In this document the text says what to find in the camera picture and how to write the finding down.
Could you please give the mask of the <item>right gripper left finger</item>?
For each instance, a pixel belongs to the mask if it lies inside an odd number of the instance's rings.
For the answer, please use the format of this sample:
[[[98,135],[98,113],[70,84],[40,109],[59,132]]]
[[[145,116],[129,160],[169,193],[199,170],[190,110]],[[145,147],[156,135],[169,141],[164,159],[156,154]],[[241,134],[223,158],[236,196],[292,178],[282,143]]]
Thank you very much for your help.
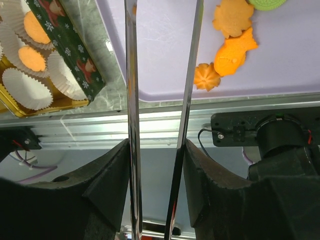
[[[0,181],[3,240],[113,240],[129,182],[127,139],[50,182]]]

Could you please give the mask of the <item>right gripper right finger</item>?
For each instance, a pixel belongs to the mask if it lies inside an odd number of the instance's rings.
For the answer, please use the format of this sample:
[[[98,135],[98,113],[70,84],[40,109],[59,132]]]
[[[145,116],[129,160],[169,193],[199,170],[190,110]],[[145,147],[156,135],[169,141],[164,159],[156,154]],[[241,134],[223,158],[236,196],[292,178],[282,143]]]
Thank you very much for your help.
[[[198,240],[317,240],[317,176],[242,178],[185,145],[184,181],[190,225]]]

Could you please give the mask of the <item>round orange cookie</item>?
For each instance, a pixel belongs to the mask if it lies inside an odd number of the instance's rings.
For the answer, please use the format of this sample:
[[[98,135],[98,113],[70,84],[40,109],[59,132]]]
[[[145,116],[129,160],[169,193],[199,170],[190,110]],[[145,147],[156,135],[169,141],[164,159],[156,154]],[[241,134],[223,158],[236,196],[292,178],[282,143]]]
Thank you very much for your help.
[[[18,50],[21,62],[34,72],[44,72],[46,60],[44,56],[29,45],[25,45]]]

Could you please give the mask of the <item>lilac plastic tray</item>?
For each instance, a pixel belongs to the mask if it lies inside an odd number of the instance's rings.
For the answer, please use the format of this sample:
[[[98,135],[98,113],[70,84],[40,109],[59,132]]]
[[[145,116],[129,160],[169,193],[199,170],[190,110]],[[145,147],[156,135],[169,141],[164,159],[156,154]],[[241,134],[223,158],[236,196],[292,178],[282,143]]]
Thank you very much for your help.
[[[194,0],[140,0],[136,11],[139,98],[183,99],[196,11]],[[212,90],[195,88],[194,99],[312,94],[320,90],[320,3],[287,0],[255,10],[252,35],[234,73],[222,73]]]

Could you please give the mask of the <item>round chocolate chip cookie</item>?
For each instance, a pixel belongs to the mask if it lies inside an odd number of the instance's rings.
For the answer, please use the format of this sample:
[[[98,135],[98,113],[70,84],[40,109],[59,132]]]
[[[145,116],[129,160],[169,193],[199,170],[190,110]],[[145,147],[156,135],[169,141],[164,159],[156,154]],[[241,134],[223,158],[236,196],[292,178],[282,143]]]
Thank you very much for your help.
[[[42,28],[32,11],[28,11],[23,19],[24,29],[33,41],[39,44],[49,44],[50,38]]]

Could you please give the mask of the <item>metal tongs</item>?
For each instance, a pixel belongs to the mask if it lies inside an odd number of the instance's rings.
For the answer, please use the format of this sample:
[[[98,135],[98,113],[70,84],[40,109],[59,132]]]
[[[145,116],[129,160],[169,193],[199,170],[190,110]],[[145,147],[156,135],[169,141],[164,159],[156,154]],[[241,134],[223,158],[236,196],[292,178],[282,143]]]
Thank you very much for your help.
[[[125,63],[130,144],[131,235],[143,232],[139,104],[182,101],[164,238],[172,237],[183,170],[195,68],[204,15],[202,0],[126,0]]]

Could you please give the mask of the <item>flower shaped cookie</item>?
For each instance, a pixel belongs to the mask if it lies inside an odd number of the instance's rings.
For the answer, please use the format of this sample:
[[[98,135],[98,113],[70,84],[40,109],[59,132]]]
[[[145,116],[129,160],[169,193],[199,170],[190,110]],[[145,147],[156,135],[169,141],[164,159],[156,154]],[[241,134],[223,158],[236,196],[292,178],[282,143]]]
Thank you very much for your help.
[[[222,0],[215,7],[212,25],[225,39],[236,38],[251,27],[254,6],[246,0]]]

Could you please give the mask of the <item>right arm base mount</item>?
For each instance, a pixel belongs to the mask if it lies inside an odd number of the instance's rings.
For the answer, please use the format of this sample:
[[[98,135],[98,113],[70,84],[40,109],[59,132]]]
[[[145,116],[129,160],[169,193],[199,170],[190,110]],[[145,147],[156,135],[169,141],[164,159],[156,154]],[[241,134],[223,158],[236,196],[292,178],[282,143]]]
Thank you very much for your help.
[[[258,148],[260,160],[249,162],[250,181],[320,174],[320,118],[312,113],[215,113],[207,131],[216,147]]]

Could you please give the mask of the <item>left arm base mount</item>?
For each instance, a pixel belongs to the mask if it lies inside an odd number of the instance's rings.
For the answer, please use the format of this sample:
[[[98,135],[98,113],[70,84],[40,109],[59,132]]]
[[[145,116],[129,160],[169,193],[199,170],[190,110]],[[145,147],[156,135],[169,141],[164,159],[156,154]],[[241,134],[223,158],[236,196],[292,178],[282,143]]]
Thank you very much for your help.
[[[0,128],[0,161],[2,162],[11,152],[16,150],[40,150],[39,138],[30,127],[1,127]]]

